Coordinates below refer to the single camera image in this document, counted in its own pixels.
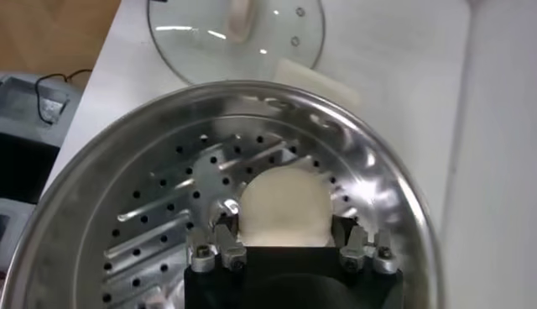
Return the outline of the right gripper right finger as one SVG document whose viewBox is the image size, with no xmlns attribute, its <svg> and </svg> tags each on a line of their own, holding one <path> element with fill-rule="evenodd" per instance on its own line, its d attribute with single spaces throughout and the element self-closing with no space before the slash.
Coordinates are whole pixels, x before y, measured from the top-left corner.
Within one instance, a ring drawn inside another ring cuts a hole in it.
<svg viewBox="0 0 537 309">
<path fill-rule="evenodd" d="M 391 244 L 391 233 L 388 230 L 379 230 L 370 243 L 364 228 L 354 226 L 346 245 L 339 248 L 340 263 L 345 271 L 357 273 L 363 269 L 366 259 L 371 259 L 371 265 L 376 273 L 394 275 L 399 270 L 399 262 Z"/>
</svg>

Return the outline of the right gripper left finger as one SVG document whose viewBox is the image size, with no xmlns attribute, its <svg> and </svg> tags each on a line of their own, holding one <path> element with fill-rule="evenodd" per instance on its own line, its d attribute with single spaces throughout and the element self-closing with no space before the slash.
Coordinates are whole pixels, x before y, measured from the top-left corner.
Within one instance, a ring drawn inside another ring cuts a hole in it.
<svg viewBox="0 0 537 309">
<path fill-rule="evenodd" d="M 219 254 L 223 268 L 242 271 L 247 264 L 247 250 L 238 242 L 225 224 L 217 224 L 212 238 L 201 228 L 193 227 L 187 233 L 187 260 L 195 273 L 209 273 L 216 268 Z"/>
</svg>

